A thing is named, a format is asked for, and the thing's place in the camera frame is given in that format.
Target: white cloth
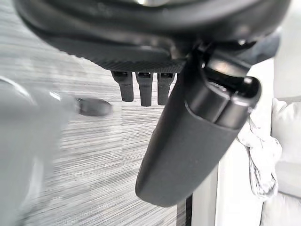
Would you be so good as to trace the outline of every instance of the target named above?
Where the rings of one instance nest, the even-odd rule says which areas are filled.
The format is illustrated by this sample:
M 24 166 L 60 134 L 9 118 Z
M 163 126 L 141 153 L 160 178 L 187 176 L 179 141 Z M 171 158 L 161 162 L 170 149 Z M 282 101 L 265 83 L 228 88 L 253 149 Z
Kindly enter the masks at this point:
M 278 193 L 275 165 L 281 157 L 282 147 L 277 139 L 264 135 L 251 118 L 241 129 L 238 140 L 249 153 L 252 192 L 265 201 Z

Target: white wall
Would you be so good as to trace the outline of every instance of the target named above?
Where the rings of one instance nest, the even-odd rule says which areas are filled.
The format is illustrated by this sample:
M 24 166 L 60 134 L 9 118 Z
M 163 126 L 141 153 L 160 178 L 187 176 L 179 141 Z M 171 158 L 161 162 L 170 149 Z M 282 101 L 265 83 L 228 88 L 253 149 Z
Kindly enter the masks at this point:
M 275 58 L 275 97 L 301 100 L 301 0 L 292 0 L 282 25 L 282 42 Z

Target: black plastic clip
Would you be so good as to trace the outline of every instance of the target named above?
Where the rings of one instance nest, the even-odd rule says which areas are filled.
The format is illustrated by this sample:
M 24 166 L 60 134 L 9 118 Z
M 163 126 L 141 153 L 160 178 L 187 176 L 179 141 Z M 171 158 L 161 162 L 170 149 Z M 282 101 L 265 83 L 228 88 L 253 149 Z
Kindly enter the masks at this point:
M 141 106 L 151 106 L 152 79 L 154 73 L 136 72 L 137 82 L 139 84 Z

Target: striped carpet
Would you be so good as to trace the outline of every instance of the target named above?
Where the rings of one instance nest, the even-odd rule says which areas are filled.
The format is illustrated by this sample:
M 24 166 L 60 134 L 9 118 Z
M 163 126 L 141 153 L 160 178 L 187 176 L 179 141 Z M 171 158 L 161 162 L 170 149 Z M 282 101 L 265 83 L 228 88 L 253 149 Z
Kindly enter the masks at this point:
M 113 104 L 105 118 L 77 115 L 61 139 L 44 194 L 24 215 L 23 226 L 183 226 L 185 203 L 160 208 L 135 196 L 135 179 L 163 107 L 121 102 L 109 71 L 48 46 L 28 31 L 9 0 L 0 2 L 0 73 L 21 84 Z

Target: gray carpet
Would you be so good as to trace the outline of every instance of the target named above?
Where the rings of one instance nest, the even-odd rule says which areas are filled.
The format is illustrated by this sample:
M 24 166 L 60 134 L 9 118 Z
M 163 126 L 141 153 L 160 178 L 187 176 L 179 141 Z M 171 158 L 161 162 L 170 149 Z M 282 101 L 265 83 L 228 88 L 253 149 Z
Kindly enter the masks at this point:
M 135 179 L 163 107 L 121 102 L 109 71 L 68 56 L 43 43 L 15 15 L 9 0 L 0 3 L 0 73 L 21 84 L 80 97 L 96 97 L 114 106 L 105 118 L 75 116 L 64 131 L 60 152 L 47 175 L 44 194 L 24 215 L 25 226 L 183 226 L 185 204 L 159 208 L 139 200 Z

